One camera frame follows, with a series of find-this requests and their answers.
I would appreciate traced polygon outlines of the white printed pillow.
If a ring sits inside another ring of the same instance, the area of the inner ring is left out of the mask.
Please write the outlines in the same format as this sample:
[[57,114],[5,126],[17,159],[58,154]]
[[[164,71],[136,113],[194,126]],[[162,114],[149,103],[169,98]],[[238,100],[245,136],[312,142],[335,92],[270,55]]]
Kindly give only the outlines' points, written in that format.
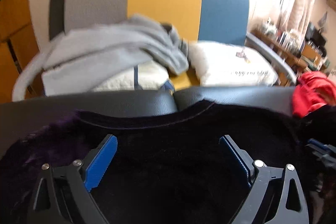
[[188,58],[201,86],[272,86],[278,80],[272,65],[245,46],[192,42]]

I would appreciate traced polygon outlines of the white fluffy cushion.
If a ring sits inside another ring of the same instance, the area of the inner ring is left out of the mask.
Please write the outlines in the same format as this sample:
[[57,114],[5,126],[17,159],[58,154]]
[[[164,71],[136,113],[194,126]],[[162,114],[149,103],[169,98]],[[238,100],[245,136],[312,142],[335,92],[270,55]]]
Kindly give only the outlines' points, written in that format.
[[116,90],[175,91],[166,68],[151,60],[127,69],[101,83],[94,92]]

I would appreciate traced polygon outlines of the dark purple velvet garment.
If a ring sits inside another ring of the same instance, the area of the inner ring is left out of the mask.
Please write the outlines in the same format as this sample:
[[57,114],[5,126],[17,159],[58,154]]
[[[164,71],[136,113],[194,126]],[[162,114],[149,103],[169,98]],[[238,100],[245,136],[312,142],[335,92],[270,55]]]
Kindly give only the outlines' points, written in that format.
[[219,145],[225,135],[267,166],[293,165],[309,223],[335,223],[335,169],[306,146],[315,139],[335,147],[335,132],[326,129],[333,118],[331,106],[297,118],[205,100],[153,117],[73,111],[19,138],[1,157],[1,223],[28,223],[43,164],[84,159],[108,134],[117,138],[117,151],[91,190],[108,223],[230,223],[248,190],[243,176],[226,168]]

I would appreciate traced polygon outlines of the black leather ottoman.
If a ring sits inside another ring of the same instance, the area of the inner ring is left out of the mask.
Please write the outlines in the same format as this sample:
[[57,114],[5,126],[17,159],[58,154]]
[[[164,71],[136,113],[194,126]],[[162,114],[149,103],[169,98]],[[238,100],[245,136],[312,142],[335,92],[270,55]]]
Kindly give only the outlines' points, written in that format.
[[294,87],[200,87],[174,94],[158,90],[123,90],[37,97],[1,105],[1,154],[28,133],[61,120],[74,110],[111,117],[150,117],[183,110],[198,101],[253,106],[291,115]]

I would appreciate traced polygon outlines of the light grey hoodie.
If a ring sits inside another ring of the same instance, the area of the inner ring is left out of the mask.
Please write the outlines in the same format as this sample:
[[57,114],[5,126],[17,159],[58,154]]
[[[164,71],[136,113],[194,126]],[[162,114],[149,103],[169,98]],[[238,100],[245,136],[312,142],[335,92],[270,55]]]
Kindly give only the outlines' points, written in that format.
[[175,75],[189,68],[187,45],[174,26],[142,15],[118,24],[72,30],[52,45],[42,74],[47,96],[88,92],[151,60]]

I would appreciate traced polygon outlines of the red knit garment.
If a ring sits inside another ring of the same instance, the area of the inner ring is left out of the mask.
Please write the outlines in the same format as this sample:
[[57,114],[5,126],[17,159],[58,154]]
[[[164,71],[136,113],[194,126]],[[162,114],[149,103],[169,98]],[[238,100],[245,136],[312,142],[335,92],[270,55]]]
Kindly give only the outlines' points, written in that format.
[[325,105],[335,106],[335,83],[322,72],[305,72],[297,79],[291,104],[293,115],[300,118]]

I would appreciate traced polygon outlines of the orange wooden wardrobe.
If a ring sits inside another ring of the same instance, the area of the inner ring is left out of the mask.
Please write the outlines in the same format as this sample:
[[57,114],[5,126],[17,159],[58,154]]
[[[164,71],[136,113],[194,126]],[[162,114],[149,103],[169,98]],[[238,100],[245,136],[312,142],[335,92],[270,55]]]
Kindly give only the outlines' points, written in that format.
[[1,103],[12,101],[15,81],[37,53],[29,0],[1,0]]

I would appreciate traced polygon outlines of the cluttered wooden shelf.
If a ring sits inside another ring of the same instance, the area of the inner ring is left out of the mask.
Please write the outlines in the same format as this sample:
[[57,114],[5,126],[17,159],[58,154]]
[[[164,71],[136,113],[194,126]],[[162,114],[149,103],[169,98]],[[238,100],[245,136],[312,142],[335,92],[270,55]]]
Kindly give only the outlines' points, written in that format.
[[316,71],[317,69],[328,74],[327,66],[322,62],[321,55],[315,52],[310,45],[303,44],[303,50],[300,53],[293,49],[287,39],[281,44],[270,36],[263,34],[257,28],[253,29],[251,34],[266,44],[281,60],[290,66],[296,77],[304,72]]

